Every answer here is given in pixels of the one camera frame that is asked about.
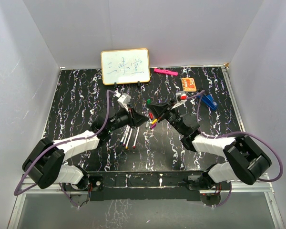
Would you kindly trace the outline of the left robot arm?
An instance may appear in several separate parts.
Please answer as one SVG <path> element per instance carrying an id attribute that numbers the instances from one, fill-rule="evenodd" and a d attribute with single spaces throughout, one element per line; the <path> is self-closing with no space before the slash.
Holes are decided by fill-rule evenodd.
<path id="1" fill-rule="evenodd" d="M 139 127 L 148 120 L 147 116 L 137 113 L 133 108 L 101 114 L 91 124 L 89 130 L 62 140 L 41 139 L 22 165 L 22 170 L 41 189 L 56 183 L 69 183 L 78 190 L 88 187 L 87 172 L 79 166 L 64 162 L 75 155 L 95 150 L 111 139 L 111 133 L 128 126 Z"/>

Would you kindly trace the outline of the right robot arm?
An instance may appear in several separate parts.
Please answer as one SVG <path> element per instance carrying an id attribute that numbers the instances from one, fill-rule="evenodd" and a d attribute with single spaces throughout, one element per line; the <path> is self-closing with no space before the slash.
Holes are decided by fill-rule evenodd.
<path id="1" fill-rule="evenodd" d="M 147 108 L 158 122 L 166 120 L 180 135 L 185 149 L 210 153 L 225 158 L 221 164 L 211 165 L 197 179 L 186 178 L 192 187 L 214 189 L 223 181 L 240 180 L 254 184 L 272 165 L 270 158 L 245 134 L 235 137 L 210 138 L 203 136 L 194 114 L 180 115 L 174 101 L 165 104 L 148 104 Z"/>

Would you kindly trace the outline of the blue pen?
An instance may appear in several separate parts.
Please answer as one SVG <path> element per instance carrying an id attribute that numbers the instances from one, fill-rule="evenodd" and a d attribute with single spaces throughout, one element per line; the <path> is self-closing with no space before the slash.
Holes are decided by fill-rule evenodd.
<path id="1" fill-rule="evenodd" d="M 128 130 L 128 128 L 126 128 L 125 131 L 124 131 L 124 133 L 123 133 L 122 139 L 121 139 L 121 141 L 120 141 L 121 145 L 122 145 L 123 142 L 124 142 L 124 139 L 125 139 L 127 130 Z"/>

